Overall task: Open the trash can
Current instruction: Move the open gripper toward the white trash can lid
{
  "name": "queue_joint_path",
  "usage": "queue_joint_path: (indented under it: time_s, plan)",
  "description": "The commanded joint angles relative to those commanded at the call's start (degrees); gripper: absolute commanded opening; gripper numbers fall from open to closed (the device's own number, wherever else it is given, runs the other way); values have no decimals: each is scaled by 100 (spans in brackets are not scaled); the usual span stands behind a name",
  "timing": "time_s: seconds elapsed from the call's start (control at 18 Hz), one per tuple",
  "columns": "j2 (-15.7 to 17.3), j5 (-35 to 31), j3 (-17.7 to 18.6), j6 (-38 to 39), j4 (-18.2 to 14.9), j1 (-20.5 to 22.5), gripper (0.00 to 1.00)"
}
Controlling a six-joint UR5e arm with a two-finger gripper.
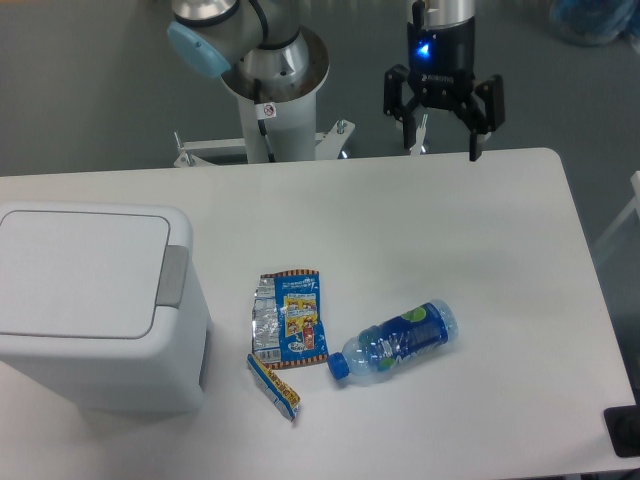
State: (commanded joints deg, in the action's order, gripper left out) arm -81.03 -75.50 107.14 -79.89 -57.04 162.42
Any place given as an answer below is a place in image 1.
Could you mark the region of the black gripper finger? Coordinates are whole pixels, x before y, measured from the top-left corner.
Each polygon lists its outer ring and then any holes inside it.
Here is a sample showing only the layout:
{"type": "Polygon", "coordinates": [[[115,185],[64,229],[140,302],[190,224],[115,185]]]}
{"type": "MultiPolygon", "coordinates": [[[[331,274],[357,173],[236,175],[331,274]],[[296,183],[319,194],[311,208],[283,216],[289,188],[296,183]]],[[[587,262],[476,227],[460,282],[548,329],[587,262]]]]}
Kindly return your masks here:
{"type": "Polygon", "coordinates": [[[425,97],[425,84],[421,73],[396,64],[385,72],[383,113],[392,116],[402,125],[405,149],[411,149],[416,143],[416,120],[414,111],[425,97]],[[413,96],[403,100],[404,86],[407,85],[413,96]]]}
{"type": "Polygon", "coordinates": [[[504,79],[496,74],[474,85],[469,82],[453,94],[454,113],[469,130],[469,160],[482,154],[480,137],[495,132],[505,122],[504,79]]]}

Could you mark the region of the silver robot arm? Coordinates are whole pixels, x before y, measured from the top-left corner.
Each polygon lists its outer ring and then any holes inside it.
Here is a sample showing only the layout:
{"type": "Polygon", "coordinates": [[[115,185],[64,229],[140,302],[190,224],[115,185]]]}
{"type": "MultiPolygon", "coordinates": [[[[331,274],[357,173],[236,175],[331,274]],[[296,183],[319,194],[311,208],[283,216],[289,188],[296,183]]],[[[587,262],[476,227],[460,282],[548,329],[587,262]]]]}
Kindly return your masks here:
{"type": "MultiPolygon", "coordinates": [[[[236,98],[251,163],[339,159],[355,130],[339,120],[316,130],[317,93],[329,73],[323,40],[300,22],[296,1],[174,1],[168,39],[198,74],[221,79],[236,98]]],[[[401,125],[403,147],[421,154],[419,107],[449,111],[469,131],[469,159],[505,121],[504,83],[474,74],[475,4],[409,1],[408,63],[384,74],[383,113],[401,125]]]]}

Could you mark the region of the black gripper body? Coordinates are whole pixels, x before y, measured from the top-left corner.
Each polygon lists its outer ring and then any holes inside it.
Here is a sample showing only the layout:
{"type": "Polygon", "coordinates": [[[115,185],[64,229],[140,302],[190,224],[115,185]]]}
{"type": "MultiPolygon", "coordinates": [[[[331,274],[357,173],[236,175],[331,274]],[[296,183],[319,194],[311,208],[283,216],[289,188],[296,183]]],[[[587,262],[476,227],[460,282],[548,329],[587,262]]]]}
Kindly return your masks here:
{"type": "Polygon", "coordinates": [[[473,91],[475,18],[438,28],[407,24],[408,84],[424,107],[454,111],[473,91]]]}

